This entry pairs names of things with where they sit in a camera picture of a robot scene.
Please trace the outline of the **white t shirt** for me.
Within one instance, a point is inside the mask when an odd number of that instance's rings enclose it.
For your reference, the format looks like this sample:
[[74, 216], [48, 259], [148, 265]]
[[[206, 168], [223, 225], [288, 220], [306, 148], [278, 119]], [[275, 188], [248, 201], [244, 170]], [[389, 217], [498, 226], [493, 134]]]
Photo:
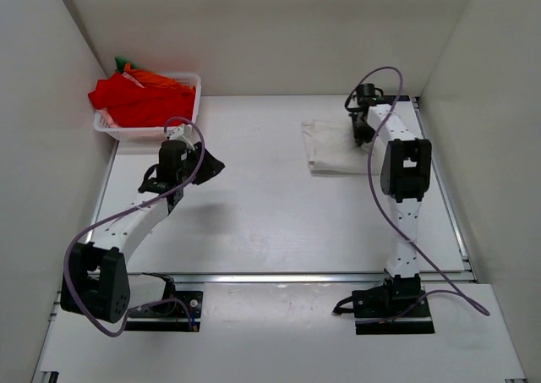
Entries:
[[[313, 175], [366, 175], [368, 161], [375, 165], [376, 152], [369, 155], [369, 146], [358, 147], [352, 124], [347, 120], [302, 121], [303, 144], [308, 168]], [[378, 174], [373, 166], [372, 173]]]

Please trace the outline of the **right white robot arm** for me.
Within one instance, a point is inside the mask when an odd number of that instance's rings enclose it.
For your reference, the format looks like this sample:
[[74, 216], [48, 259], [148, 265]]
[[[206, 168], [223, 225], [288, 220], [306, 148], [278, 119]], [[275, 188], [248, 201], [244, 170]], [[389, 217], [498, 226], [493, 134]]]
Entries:
[[418, 253], [418, 217], [429, 189], [432, 145], [416, 136], [387, 104], [364, 104], [351, 114], [355, 140], [380, 141], [385, 155], [380, 169], [381, 193], [388, 198], [395, 247], [385, 266], [379, 305], [388, 315], [399, 315], [421, 295]]

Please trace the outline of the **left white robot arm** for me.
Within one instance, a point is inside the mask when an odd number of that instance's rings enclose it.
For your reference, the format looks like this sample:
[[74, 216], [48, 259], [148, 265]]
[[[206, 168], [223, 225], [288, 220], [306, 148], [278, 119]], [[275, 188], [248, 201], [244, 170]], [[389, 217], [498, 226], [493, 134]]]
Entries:
[[130, 276], [127, 264], [156, 226], [168, 218], [190, 184], [201, 185], [219, 175], [225, 164], [201, 143], [179, 140], [161, 144], [125, 211], [97, 223], [100, 232], [84, 243], [76, 238], [66, 252], [61, 307], [86, 316], [95, 326], [125, 323], [147, 309], [166, 314], [185, 309], [170, 276], [144, 272]]

